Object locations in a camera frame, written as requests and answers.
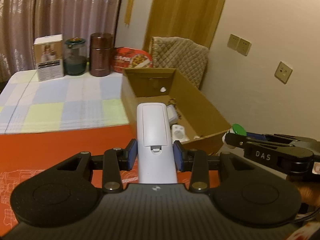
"wooden door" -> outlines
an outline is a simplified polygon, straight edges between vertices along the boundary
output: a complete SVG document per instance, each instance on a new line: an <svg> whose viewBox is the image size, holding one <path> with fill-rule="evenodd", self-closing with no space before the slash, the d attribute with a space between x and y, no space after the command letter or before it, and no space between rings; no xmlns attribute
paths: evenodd
<svg viewBox="0 0 320 240"><path fill-rule="evenodd" d="M153 0L143 49L150 38L182 37L210 47L225 0Z"/></svg>

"wall outlet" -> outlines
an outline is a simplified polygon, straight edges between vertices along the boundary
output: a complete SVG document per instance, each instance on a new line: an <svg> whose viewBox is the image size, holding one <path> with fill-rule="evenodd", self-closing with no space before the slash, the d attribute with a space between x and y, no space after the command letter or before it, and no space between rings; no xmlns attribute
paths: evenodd
<svg viewBox="0 0 320 240"><path fill-rule="evenodd" d="M283 84L288 82L288 79L292 73L292 68L288 67L282 61L280 61L279 66L275 72L275 77L279 79Z"/></svg>
<svg viewBox="0 0 320 240"><path fill-rule="evenodd" d="M238 47L237 47L237 51L244 55L244 56L247 56L248 53L249 53L249 50L250 50L250 47L251 47L251 43L244 40L244 39L240 39L239 41L239 44L238 44Z"/></svg>
<svg viewBox="0 0 320 240"><path fill-rule="evenodd" d="M240 38L238 36L230 34L230 38L229 38L229 41L228 41L228 47L230 49L237 50L239 41L240 41Z"/></svg>

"checkered bedsheet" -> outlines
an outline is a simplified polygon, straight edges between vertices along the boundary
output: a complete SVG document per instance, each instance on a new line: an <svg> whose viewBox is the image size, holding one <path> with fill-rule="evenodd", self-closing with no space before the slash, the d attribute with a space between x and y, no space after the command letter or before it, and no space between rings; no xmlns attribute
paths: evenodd
<svg viewBox="0 0 320 240"><path fill-rule="evenodd" d="M0 134L76 130L127 124L122 74L38 81L36 70L15 73L0 94Z"/></svg>

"metal screw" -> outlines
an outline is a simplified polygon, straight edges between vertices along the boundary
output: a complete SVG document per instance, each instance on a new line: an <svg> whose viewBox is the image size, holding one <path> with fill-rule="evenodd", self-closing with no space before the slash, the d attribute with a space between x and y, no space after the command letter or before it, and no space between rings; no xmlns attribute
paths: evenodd
<svg viewBox="0 0 320 240"><path fill-rule="evenodd" d="M116 190L120 188L120 184L115 181L109 181L104 185L105 189Z"/></svg>
<svg viewBox="0 0 320 240"><path fill-rule="evenodd" d="M205 182L197 181L192 183L192 187L196 190L204 190L208 187L208 185Z"/></svg>

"green cap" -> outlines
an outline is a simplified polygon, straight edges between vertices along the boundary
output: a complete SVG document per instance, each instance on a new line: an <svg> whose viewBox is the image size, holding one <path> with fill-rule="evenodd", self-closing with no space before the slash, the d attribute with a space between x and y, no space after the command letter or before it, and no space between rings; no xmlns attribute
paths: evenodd
<svg viewBox="0 0 320 240"><path fill-rule="evenodd" d="M81 43L85 43L85 39L81 39L81 38L71 38L66 40L65 44L67 45L75 45L75 44L81 44Z"/></svg>
<svg viewBox="0 0 320 240"><path fill-rule="evenodd" d="M239 125L237 123L234 123L232 125L232 129L235 132L235 134L244 135L244 136L247 135L246 130L241 125Z"/></svg>

